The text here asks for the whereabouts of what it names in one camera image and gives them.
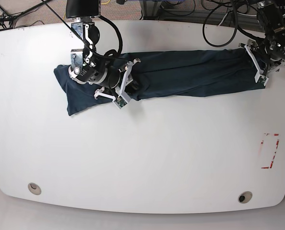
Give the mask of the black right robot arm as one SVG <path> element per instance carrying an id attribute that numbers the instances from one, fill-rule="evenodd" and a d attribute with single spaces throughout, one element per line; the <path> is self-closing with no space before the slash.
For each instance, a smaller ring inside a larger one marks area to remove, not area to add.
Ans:
<path id="1" fill-rule="evenodd" d="M 72 20 L 70 31 L 83 43 L 82 48 L 71 50 L 69 77 L 78 89 L 88 92 L 95 98 L 118 98 L 132 94 L 139 83 L 132 77 L 134 61 L 121 57 L 123 39 L 117 26 L 101 14 L 99 0 L 68 0 L 65 17 Z M 100 31 L 94 18 L 109 24 L 116 33 L 118 48 L 99 54 L 96 48 Z"/>

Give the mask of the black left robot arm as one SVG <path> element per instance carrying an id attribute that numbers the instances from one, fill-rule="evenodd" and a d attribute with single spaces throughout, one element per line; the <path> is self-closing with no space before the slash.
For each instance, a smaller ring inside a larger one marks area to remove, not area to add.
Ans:
<path id="1" fill-rule="evenodd" d="M 264 71 L 285 61 L 285 0 L 257 0 L 257 19 L 264 29 Z"/>

